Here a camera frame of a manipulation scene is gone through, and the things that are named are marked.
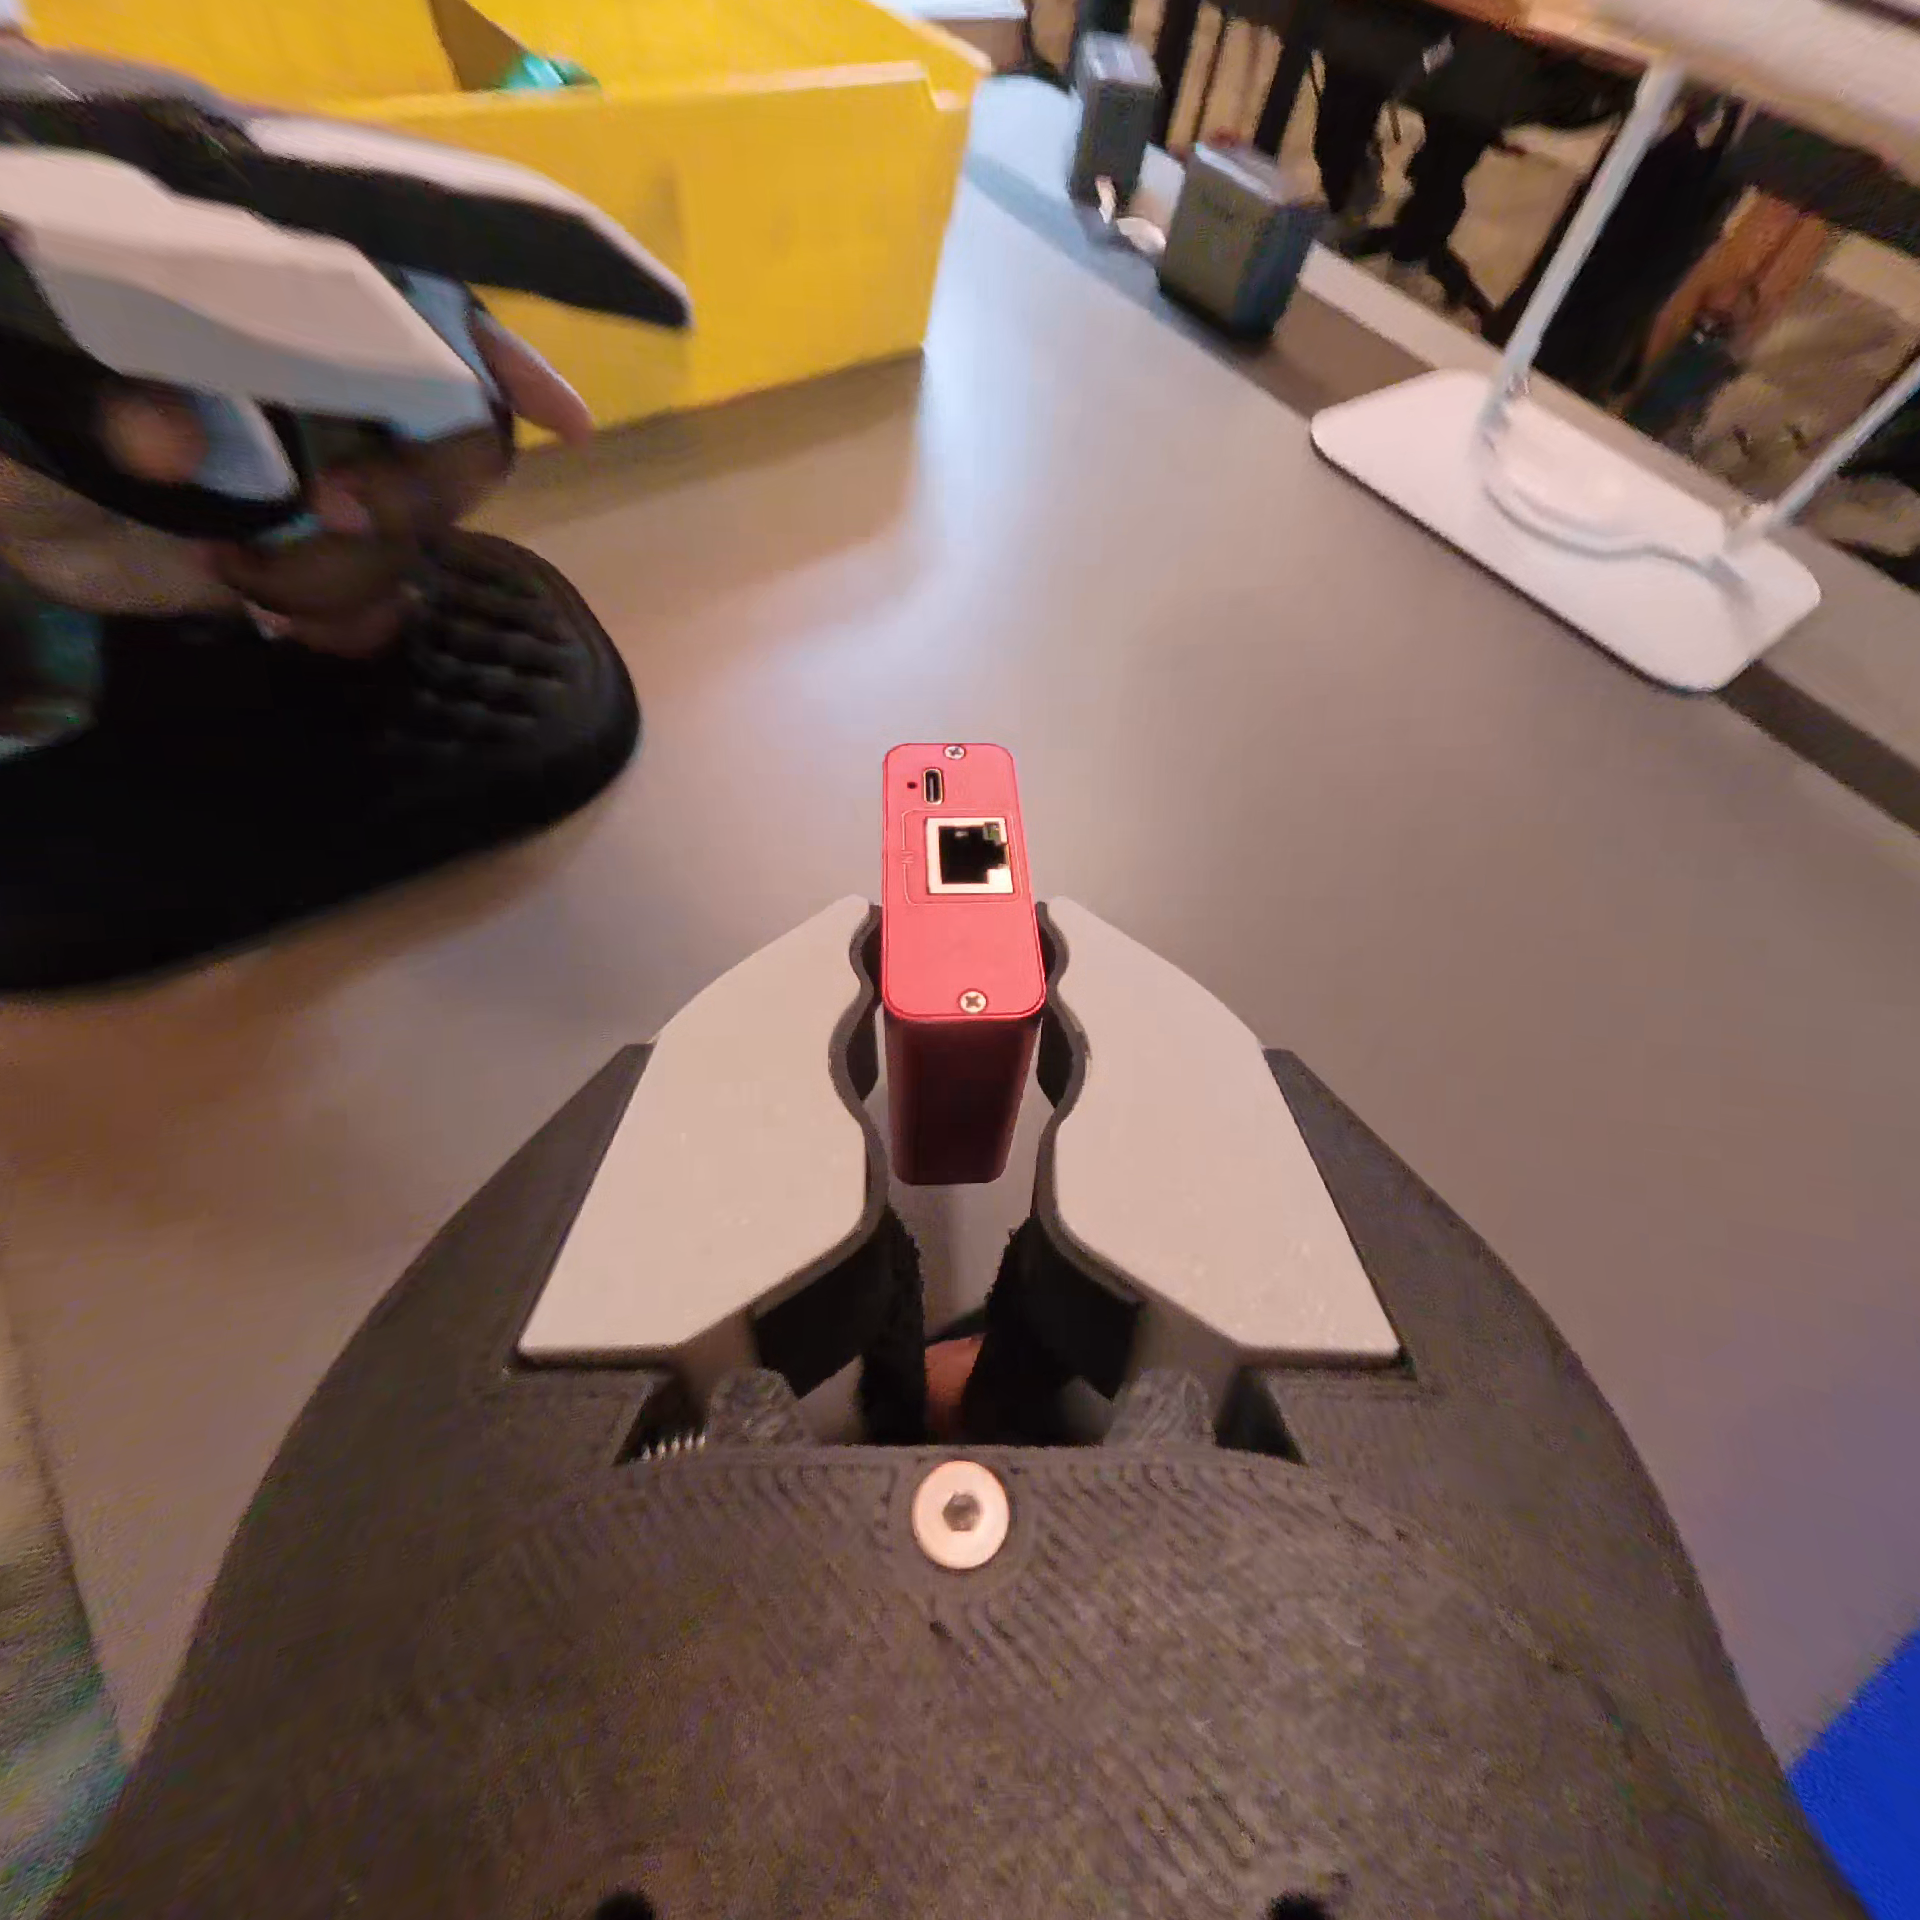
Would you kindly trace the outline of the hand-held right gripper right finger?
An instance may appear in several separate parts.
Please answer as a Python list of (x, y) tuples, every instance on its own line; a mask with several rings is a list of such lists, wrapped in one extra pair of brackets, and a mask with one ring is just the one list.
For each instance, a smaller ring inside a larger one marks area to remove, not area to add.
[(1404, 1344), (1255, 1032), (1054, 900), (1069, 1084), (1039, 1151), (1042, 1284), (1075, 1374), (1391, 1370)]

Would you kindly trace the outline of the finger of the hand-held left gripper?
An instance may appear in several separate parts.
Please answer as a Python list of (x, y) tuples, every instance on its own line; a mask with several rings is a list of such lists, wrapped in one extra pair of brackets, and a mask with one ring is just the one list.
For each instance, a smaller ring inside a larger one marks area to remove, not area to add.
[(685, 331), (692, 301), (624, 224), (514, 160), (369, 122), (245, 115), (255, 205), (379, 267)]
[(346, 244), (66, 150), (2, 155), (2, 335), (421, 441), (495, 408), (478, 370)]

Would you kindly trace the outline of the red ethernet splitter box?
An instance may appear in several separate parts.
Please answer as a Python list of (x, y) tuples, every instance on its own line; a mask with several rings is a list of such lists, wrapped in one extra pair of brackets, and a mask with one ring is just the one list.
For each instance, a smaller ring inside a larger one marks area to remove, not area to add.
[(911, 741), (881, 775), (881, 1015), (894, 1172), (986, 1187), (1011, 1154), (1045, 1010), (1016, 762)]

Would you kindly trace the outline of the yellow storage bin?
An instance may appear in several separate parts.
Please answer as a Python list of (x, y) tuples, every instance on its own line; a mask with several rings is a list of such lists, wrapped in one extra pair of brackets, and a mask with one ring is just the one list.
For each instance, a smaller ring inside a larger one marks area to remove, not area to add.
[(918, 355), (986, 57), (885, 4), (25, 4), (41, 44), (531, 167), (692, 301), (484, 290), (625, 425)]

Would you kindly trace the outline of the grey charger box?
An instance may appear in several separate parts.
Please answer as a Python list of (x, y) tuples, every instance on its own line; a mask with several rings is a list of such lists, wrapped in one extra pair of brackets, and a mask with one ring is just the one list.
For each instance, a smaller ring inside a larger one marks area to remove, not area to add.
[(1075, 101), (1079, 108), (1069, 201), (1095, 205), (1101, 185), (1128, 201), (1154, 140), (1162, 84), (1152, 55), (1128, 35), (1084, 35), (1075, 50)]
[(1158, 291), (1238, 342), (1265, 342), (1328, 224), (1312, 162), (1202, 144), (1165, 224)]

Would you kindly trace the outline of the black dimpled wrist pad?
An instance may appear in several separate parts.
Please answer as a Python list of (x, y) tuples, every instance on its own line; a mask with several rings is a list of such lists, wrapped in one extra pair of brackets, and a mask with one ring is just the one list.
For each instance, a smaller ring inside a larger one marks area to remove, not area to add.
[(2, 995), (186, 972), (556, 825), (641, 744), (575, 584), (459, 532), (365, 661), (114, 617), (82, 732), (2, 762)]

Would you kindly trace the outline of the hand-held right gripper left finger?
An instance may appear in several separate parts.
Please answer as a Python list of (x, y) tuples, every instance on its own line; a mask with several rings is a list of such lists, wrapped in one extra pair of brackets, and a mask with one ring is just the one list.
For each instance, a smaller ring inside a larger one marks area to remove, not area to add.
[(871, 1214), (846, 1077), (869, 900), (831, 900), (659, 1025), (516, 1335), (535, 1365), (732, 1374)]

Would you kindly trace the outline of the white board stand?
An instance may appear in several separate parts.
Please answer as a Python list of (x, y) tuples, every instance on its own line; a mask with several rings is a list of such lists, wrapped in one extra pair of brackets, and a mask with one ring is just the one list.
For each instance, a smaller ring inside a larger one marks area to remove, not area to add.
[(1776, 532), (1914, 395), (1908, 365), (1792, 490), (1741, 520), (1528, 397), (1549, 324), (1664, 132), (1686, 72), (1654, 57), (1496, 371), (1429, 371), (1316, 411), (1314, 451), (1649, 684), (1718, 695), (1816, 605)]

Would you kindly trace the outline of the blue storage bin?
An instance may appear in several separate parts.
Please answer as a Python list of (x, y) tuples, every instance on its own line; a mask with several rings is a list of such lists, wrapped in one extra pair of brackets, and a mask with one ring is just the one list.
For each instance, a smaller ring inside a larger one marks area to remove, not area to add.
[(1916, 1917), (1916, 1632), (1788, 1767), (1812, 1830), (1871, 1917)]

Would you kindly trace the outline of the grey desk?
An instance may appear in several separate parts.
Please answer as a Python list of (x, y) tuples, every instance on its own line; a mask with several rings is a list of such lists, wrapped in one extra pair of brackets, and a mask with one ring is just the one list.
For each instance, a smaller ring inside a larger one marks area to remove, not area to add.
[(1296, 1052), (1556, 1321), (1768, 1741), (1916, 1621), (1916, 838), (1349, 487), (966, 182), (922, 358), (529, 460), (624, 648), (582, 817), (2, 1007), (2, 1294), (129, 1751), (364, 1315), (619, 1044), (1015, 752), (1066, 897)]

